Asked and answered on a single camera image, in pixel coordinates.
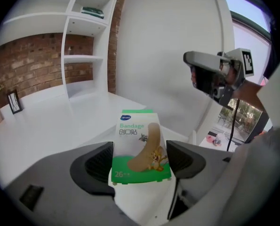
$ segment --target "cartoon mouse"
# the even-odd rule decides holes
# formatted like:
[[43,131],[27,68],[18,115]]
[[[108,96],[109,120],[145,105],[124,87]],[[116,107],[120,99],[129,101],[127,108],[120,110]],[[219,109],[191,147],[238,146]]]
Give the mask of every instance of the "cartoon mouse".
[[149,156],[149,158],[153,159],[153,162],[151,165],[148,165],[148,169],[155,169],[157,171],[163,171],[164,168],[160,165],[161,161],[165,160],[168,158],[167,155],[165,155],[163,158],[162,158],[162,153],[164,152],[163,148],[161,146],[158,146],[158,148],[156,150],[154,150],[152,153],[151,153],[151,156]]

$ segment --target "white wall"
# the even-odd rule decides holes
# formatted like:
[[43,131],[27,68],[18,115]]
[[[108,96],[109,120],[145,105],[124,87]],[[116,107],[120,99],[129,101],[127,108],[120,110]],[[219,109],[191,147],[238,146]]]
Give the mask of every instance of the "white wall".
[[250,49],[252,53],[254,76],[247,77],[247,80],[260,84],[269,60],[271,46],[269,42],[256,35],[246,27],[234,23],[233,28],[235,47]]
[[[162,126],[185,136],[205,117],[205,135],[212,126],[206,118],[213,121],[221,107],[210,106],[209,98],[193,88],[183,54],[232,49],[232,19],[225,0],[125,0],[117,94],[153,109]],[[206,114],[206,108],[215,112]]]

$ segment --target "bandage box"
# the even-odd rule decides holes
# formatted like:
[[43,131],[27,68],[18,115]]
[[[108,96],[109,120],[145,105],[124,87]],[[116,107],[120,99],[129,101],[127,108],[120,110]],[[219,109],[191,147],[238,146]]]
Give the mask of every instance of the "bandage box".
[[158,115],[128,112],[119,115],[116,126],[112,182],[160,182],[171,178]]

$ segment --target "person's hand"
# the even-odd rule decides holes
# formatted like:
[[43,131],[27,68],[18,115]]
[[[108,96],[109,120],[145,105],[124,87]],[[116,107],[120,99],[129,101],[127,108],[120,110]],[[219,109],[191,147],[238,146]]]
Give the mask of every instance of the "person's hand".
[[[196,83],[196,74],[195,71],[193,69],[191,69],[192,72],[192,76],[191,76],[191,80],[193,83]],[[230,70],[228,72],[227,77],[225,78],[225,81],[227,82],[228,85],[232,85],[233,83],[235,83],[236,80],[236,71],[234,68],[230,67]]]

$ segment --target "red brick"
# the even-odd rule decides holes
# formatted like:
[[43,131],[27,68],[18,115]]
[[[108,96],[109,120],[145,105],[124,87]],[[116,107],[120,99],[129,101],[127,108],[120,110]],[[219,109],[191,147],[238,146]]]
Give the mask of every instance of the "red brick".
[[54,65],[61,65],[60,58],[54,59]]
[[49,73],[49,68],[42,68],[42,69],[38,69],[35,71],[35,76],[36,77],[39,77],[39,76],[42,76],[42,75],[46,75]]
[[26,73],[26,72],[27,72],[27,69],[28,69],[28,67],[27,67],[26,65],[23,66],[23,67],[17,68],[17,69],[15,70],[16,75],[21,75],[21,74],[23,74],[23,73]]
[[79,70],[79,74],[86,75],[86,74],[89,74],[89,71],[88,70]]
[[117,55],[116,51],[113,51],[113,50],[110,50],[110,49],[108,50],[108,56],[116,56],[116,55]]
[[7,80],[13,78],[14,76],[15,76],[15,73],[14,73],[14,72],[10,72],[10,73],[3,74],[3,75],[0,77],[0,82],[7,81]]
[[18,84],[17,87],[18,87],[19,91],[24,90],[24,89],[30,87],[30,82],[29,81],[24,81],[24,82]]
[[64,65],[64,70],[72,70],[72,69],[73,69],[73,64]]
[[40,84],[37,86],[38,91],[50,88],[50,82]]
[[116,65],[116,60],[113,60],[113,59],[109,59],[109,58],[108,58],[107,64],[108,64],[108,65]]
[[34,64],[30,66],[30,70],[37,70],[40,68],[44,68],[44,67],[49,67],[52,66],[53,62],[52,61],[45,61],[43,63],[38,63],[38,64]]
[[29,80],[29,83],[30,83],[30,86],[34,86],[34,85],[42,84],[44,82],[52,81],[54,79],[55,79],[54,74],[48,74],[48,75],[36,77],[32,80]]
[[23,81],[27,81],[27,80],[32,79],[32,78],[34,78],[34,72],[25,73],[23,75],[16,76],[15,78],[13,78],[13,84],[16,85],[18,83],[21,83]]
[[108,49],[111,50],[111,51],[117,51],[117,45],[109,44]]
[[38,89],[36,86],[34,86],[34,87],[24,89],[23,91],[21,91],[21,93],[22,93],[22,96],[24,97],[24,96],[30,95],[36,91],[38,91]]
[[29,57],[24,59],[24,65],[29,65],[31,63],[34,63],[34,58],[33,57]]
[[51,55],[51,58],[58,58],[60,57],[60,54],[59,53],[54,53]]
[[108,59],[110,59],[110,60],[116,60],[116,56],[115,55],[108,55]]
[[86,64],[74,64],[73,69],[74,70],[88,70],[90,69],[91,63],[86,63]]
[[60,72],[60,71],[61,71],[61,66],[60,65],[56,65],[54,67],[49,68],[49,73],[56,73],[56,72]]
[[12,69],[16,69],[18,67],[22,67],[24,65],[24,61],[23,60],[20,60],[20,61],[17,61],[17,62],[14,62],[12,65],[11,65],[11,68]]
[[62,84],[63,84],[63,80],[55,80],[50,82],[51,87],[62,85]]
[[24,59],[24,58],[27,58],[28,57],[28,54],[29,54],[29,51],[28,50],[24,50],[24,51],[20,51],[18,54],[17,54],[17,59],[18,60],[21,60],[21,59]]
[[13,85],[13,80],[7,80],[3,83],[3,86],[8,89],[9,87],[11,87]]
[[58,79],[61,79],[62,78],[62,75],[61,73],[55,73],[55,78],[58,80]]
[[78,76],[80,75],[80,71],[79,70],[73,70],[69,72],[69,77],[74,77],[74,76]]
[[48,59],[50,59],[49,54],[38,54],[34,56],[35,62],[43,62],[43,61],[47,61]]
[[108,75],[115,75],[116,74],[116,70],[107,70],[107,74]]
[[17,92],[17,96],[19,99],[23,98],[25,95],[26,95],[26,92],[24,90]]

